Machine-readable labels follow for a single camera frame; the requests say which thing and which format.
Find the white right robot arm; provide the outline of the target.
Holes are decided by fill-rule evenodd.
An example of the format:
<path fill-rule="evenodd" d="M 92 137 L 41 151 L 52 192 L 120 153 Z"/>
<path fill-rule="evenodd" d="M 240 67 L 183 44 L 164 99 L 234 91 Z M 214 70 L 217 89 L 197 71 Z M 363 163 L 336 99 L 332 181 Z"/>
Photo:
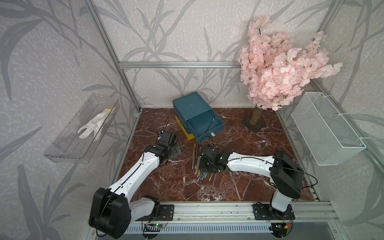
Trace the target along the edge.
<path fill-rule="evenodd" d="M 270 208 L 285 212 L 293 199 L 301 197 L 304 171 L 284 152 L 273 156 L 255 157 L 235 152 L 215 152 L 210 146 L 198 154 L 198 168 L 202 173 L 247 172 L 270 178 L 275 187 Z"/>

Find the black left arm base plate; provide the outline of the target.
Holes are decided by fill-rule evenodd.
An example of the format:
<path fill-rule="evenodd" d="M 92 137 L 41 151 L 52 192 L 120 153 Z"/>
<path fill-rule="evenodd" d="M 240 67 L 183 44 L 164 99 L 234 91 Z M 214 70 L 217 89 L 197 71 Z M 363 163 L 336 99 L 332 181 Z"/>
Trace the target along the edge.
<path fill-rule="evenodd" d="M 175 205 L 156 203 L 150 215 L 137 219 L 137 221 L 172 221 Z"/>

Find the teal pull-out drawer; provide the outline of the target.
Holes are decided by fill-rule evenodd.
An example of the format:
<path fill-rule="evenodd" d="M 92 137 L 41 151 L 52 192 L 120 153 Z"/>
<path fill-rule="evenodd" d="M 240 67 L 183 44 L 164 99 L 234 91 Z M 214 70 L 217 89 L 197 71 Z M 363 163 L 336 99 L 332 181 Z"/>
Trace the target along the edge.
<path fill-rule="evenodd" d="M 212 119 L 215 119 L 215 127 L 207 134 L 204 134 Z M 192 132 L 198 143 L 201 143 L 206 138 L 214 137 L 225 127 L 225 123 L 219 118 L 213 109 L 187 120 L 186 123 L 188 129 Z"/>

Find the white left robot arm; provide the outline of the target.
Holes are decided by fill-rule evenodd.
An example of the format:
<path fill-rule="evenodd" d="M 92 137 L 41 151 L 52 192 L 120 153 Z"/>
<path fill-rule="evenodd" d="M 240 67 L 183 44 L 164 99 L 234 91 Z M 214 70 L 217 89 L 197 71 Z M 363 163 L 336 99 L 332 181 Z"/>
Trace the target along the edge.
<path fill-rule="evenodd" d="M 143 197 L 132 201 L 132 197 L 152 171 L 181 154 L 177 140 L 175 134 L 161 131 L 156 143 L 144 149 L 127 173 L 107 189 L 99 188 L 95 192 L 89 225 L 97 234 L 104 233 L 118 239 L 130 223 L 159 213 L 160 205 L 156 198 Z"/>

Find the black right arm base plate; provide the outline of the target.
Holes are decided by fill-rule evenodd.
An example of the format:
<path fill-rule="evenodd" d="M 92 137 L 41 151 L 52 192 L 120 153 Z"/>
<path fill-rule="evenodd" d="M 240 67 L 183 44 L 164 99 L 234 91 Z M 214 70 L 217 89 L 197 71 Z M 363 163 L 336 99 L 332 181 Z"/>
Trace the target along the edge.
<path fill-rule="evenodd" d="M 285 212 L 280 212 L 272 208 L 270 204 L 257 202 L 252 205 L 255 220 L 265 221 L 290 221 L 295 220 L 295 214 L 290 204 Z"/>

